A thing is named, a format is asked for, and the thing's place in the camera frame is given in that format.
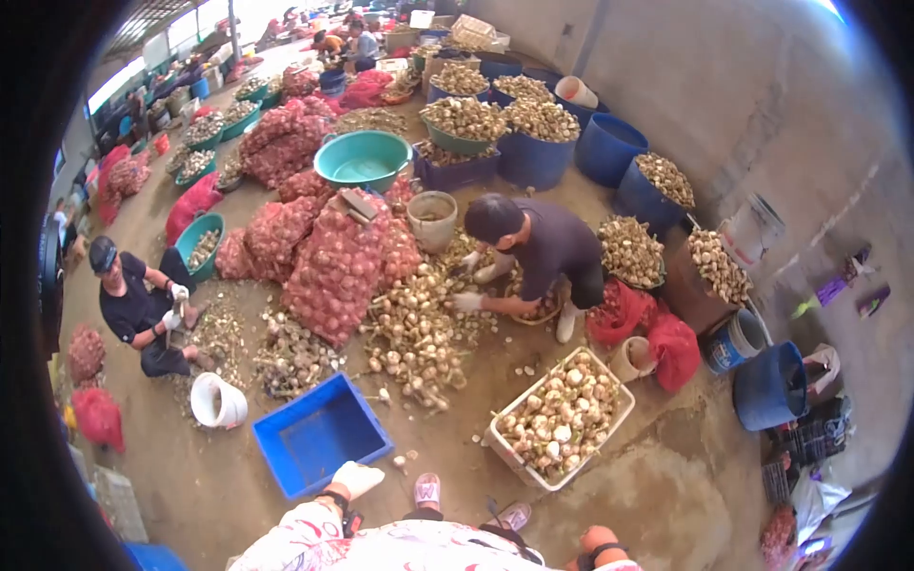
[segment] white plastic crate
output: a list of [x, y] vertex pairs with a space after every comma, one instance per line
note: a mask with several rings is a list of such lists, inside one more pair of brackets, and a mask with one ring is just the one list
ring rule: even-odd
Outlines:
[[[610, 368], [608, 366], [606, 366], [606, 364], [604, 364], [597, 357], [597, 355], [595, 355], [588, 347], [578, 347], [577, 349], [572, 351], [571, 354], [569, 354], [569, 356], [565, 357], [561, 361], [561, 363], [552, 367], [552, 369], [547, 374], [543, 375], [543, 378], [539, 379], [535, 384], [533, 384], [533, 386], [531, 386], [526, 391], [524, 391], [524, 394], [522, 394], [520, 397], [515, 399], [515, 401], [513, 403], [511, 403], [510, 405], [505, 407], [499, 414], [499, 417], [501, 417], [502, 415], [505, 415], [505, 414], [511, 412], [512, 410], [514, 410], [515, 408], [519, 407], [521, 405], [521, 403], [526, 401], [527, 397], [532, 395], [534, 392], [536, 392], [537, 389], [539, 389], [544, 383], [546, 383], [546, 380], [549, 378], [549, 375], [559, 371], [562, 367], [564, 367], [568, 363], [568, 361], [573, 359], [575, 357], [575, 355], [577, 355], [578, 353], [582, 353], [582, 352], [590, 355], [591, 362], [595, 363], [604, 375], [608, 376], [609, 378], [613, 379], [615, 382], [619, 383], [619, 379], [616, 378], [616, 375], [614, 375], [612, 373]], [[630, 391], [628, 388], [626, 388], [626, 386], [623, 385], [622, 383], [619, 383], [619, 395], [618, 395], [616, 404], [617, 404], [617, 407], [616, 407], [615, 420], [612, 423], [612, 426], [610, 427], [607, 438], [597, 448], [598, 452], [599, 452], [600, 448], [602, 448], [603, 445], [606, 444], [612, 438], [612, 434], [615, 433], [616, 429], [622, 424], [622, 422], [629, 416], [629, 414], [634, 409], [634, 395], [632, 394], [632, 391]], [[498, 454], [498, 456], [502, 460], [505, 461], [505, 463], [508, 465], [508, 467], [511, 468], [511, 470], [515, 474], [517, 474], [517, 476], [528, 486], [543, 488], [544, 490], [548, 490], [549, 492], [557, 492], [557, 491], [561, 490], [565, 486], [565, 484], [567, 484], [569, 481], [571, 481], [571, 479], [574, 478], [578, 474], [578, 472], [581, 471], [581, 469], [584, 468], [584, 466], [590, 461], [590, 458], [592, 458], [593, 456], [596, 456], [596, 454], [593, 454], [591, 456], [588, 456], [587, 458], [582, 459], [580, 464], [574, 470], [565, 474], [565, 477], [562, 478], [561, 481], [559, 481], [557, 484], [550, 484], [550, 483], [546, 482], [545, 480], [543, 480], [543, 477], [539, 475], [539, 472], [537, 472], [533, 468], [530, 468], [529, 466], [527, 466], [526, 463], [524, 462], [524, 460], [520, 457], [520, 455], [517, 452], [514, 452], [514, 449], [511, 448], [511, 445], [508, 443], [508, 441], [505, 440], [504, 438], [502, 438], [502, 435], [498, 433], [498, 428], [496, 427], [497, 422], [498, 422], [498, 417], [493, 418], [492, 422], [489, 423], [488, 428], [485, 429], [485, 435], [484, 435], [485, 441], [492, 448], [492, 450], [494, 450], [495, 453]]]

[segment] plastic bag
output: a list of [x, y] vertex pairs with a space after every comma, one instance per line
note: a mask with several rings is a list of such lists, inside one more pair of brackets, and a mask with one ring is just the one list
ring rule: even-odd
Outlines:
[[695, 332], [672, 313], [662, 313], [647, 332], [647, 341], [657, 363], [657, 382], [667, 391], [676, 392], [701, 363]]
[[110, 444], [119, 454], [126, 451], [121, 433], [121, 408], [111, 393], [103, 388], [74, 390], [71, 401], [76, 422], [86, 440], [99, 446]]
[[222, 193], [216, 189], [219, 172], [210, 173], [196, 181], [168, 212], [165, 221], [165, 244], [174, 246], [181, 232], [190, 226], [194, 216], [199, 211], [207, 212], [218, 201], [222, 200]]

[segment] blue plastic bucket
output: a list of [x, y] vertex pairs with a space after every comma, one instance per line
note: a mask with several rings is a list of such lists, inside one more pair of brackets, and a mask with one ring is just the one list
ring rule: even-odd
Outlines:
[[793, 342], [769, 347], [737, 368], [733, 406], [746, 430], [774, 428], [806, 412], [806, 369]]
[[562, 180], [571, 164], [574, 146], [574, 141], [553, 143], [513, 132], [498, 140], [496, 148], [502, 154], [498, 174], [521, 189], [533, 186], [537, 192], [549, 190]]
[[574, 162], [598, 185], [619, 188], [632, 159], [647, 153], [644, 135], [609, 113], [593, 113], [575, 149]]
[[701, 353], [707, 368], [715, 375], [723, 375], [764, 348], [761, 323], [751, 311], [741, 309], [707, 338]]
[[620, 216], [636, 217], [642, 224], [647, 222], [647, 233], [660, 240], [686, 217], [686, 210], [647, 180], [633, 158], [612, 196], [612, 210]]

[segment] worker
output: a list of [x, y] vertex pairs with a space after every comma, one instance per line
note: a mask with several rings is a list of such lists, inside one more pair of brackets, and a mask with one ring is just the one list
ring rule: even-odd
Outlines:
[[[174, 311], [175, 298], [189, 299], [197, 288], [181, 254], [174, 246], [165, 250], [158, 270], [153, 270], [130, 252], [118, 252], [107, 236], [89, 246], [89, 264], [101, 279], [101, 317], [115, 336], [140, 352], [140, 367], [146, 376], [190, 375], [190, 363], [205, 370], [213, 361], [195, 345], [176, 349], [166, 345], [166, 332], [184, 325], [197, 325], [207, 305], [185, 305], [184, 319]], [[145, 281], [153, 285], [147, 292]]]
[[[314, 500], [287, 512], [258, 539], [229, 571], [280, 569], [337, 569], [356, 571], [416, 571], [418, 569], [506, 569], [535, 571], [545, 568], [543, 557], [517, 533], [529, 516], [521, 507], [509, 508], [497, 519], [479, 526], [445, 522], [441, 514], [441, 481], [423, 474], [414, 487], [416, 510], [399, 522], [362, 529], [346, 537], [344, 515], [349, 504], [384, 480], [384, 472], [349, 461]], [[628, 558], [615, 534], [593, 526], [580, 538], [581, 556], [568, 571], [640, 571]]]
[[463, 226], [479, 240], [476, 250], [462, 260], [467, 271], [473, 271], [488, 248], [494, 249], [494, 264], [474, 274], [477, 283], [488, 283], [508, 273], [515, 260], [524, 271], [524, 282], [520, 295], [508, 298], [455, 294], [458, 311], [533, 312], [559, 276], [565, 275], [571, 282], [571, 296], [558, 317], [556, 337], [560, 343], [567, 343], [577, 317], [603, 303], [605, 275], [600, 241], [567, 208], [532, 198], [487, 194], [472, 201]]
[[365, 30], [365, 23], [356, 20], [349, 25], [350, 49], [347, 55], [345, 70], [348, 73], [358, 73], [366, 69], [373, 69], [377, 64], [377, 40], [371, 32]]

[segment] box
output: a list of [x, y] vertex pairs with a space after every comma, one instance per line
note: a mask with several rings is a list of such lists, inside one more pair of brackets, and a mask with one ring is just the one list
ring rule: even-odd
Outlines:
[[322, 490], [348, 460], [370, 464], [394, 449], [345, 373], [259, 418], [251, 430], [289, 500]]
[[[565, 366], [565, 364], [567, 364], [568, 361], [573, 359], [575, 357], [575, 355], [577, 355], [578, 353], [590, 354], [591, 362], [594, 363], [597, 366], [597, 368], [602, 371], [602, 373], [604, 375], [608, 376], [611, 379], [614, 379], [616, 382], [619, 382], [619, 379], [616, 378], [616, 375], [614, 375], [612, 373], [610, 368], [608, 366], [606, 366], [606, 364], [604, 364], [599, 358], [597, 358], [597, 355], [595, 355], [587, 347], [578, 347], [577, 349], [572, 351], [571, 354], [569, 354], [569, 356], [562, 359], [561, 363], [552, 367], [552, 369], [549, 371], [549, 373], [551, 374], [551, 373], [558, 371], [561, 367]], [[520, 397], [515, 399], [515, 401], [513, 403], [511, 403], [510, 405], [505, 407], [499, 414], [499, 417], [501, 417], [501, 415], [506, 414], [506, 413], [514, 410], [516, 407], [518, 407], [522, 402], [524, 402], [526, 400], [527, 397], [532, 395], [538, 388], [540, 388], [544, 383], [546, 383], [547, 377], [548, 377], [548, 374], [543, 375], [543, 378], [539, 379], [533, 386], [528, 388], [524, 392], [523, 395], [521, 395]], [[618, 400], [617, 404], [618, 404], [617, 411], [621, 410], [622, 412], [621, 413], [617, 412], [617, 414], [615, 416], [615, 421], [612, 423], [612, 426], [610, 427], [609, 436], [599, 445], [598, 452], [599, 452], [599, 448], [602, 448], [604, 444], [609, 442], [609, 440], [612, 438], [612, 434], [616, 431], [616, 429], [622, 424], [622, 422], [629, 416], [629, 414], [634, 409], [634, 395], [632, 394], [632, 391], [630, 391], [622, 383], [619, 383], [619, 400]], [[499, 417], [493, 418], [492, 422], [489, 423], [488, 428], [485, 429], [485, 436], [484, 436], [485, 442], [492, 448], [492, 450], [494, 450], [494, 452], [496, 454], [498, 454], [499, 458], [504, 460], [505, 464], [507, 464], [508, 467], [511, 468], [511, 470], [514, 471], [514, 473], [517, 474], [517, 476], [528, 486], [533, 486], [535, 488], [543, 488], [544, 490], [547, 490], [549, 492], [557, 492], [558, 490], [561, 490], [562, 487], [565, 486], [565, 484], [570, 482], [571, 479], [574, 478], [575, 475], [577, 475], [578, 472], [584, 468], [584, 466], [587, 464], [587, 462], [590, 461], [590, 458], [592, 458], [592, 456], [590, 456], [588, 458], [582, 459], [581, 463], [578, 464], [577, 468], [575, 468], [574, 470], [565, 474], [565, 477], [562, 478], [562, 480], [559, 483], [549, 484], [545, 480], [543, 480], [543, 477], [540, 476], [536, 470], [526, 466], [526, 464], [524, 463], [524, 460], [520, 457], [520, 455], [517, 454], [516, 452], [514, 452], [514, 449], [511, 448], [511, 445], [508, 444], [507, 440], [502, 438], [502, 435], [498, 433], [498, 429], [495, 426], [495, 424], [498, 422]]]

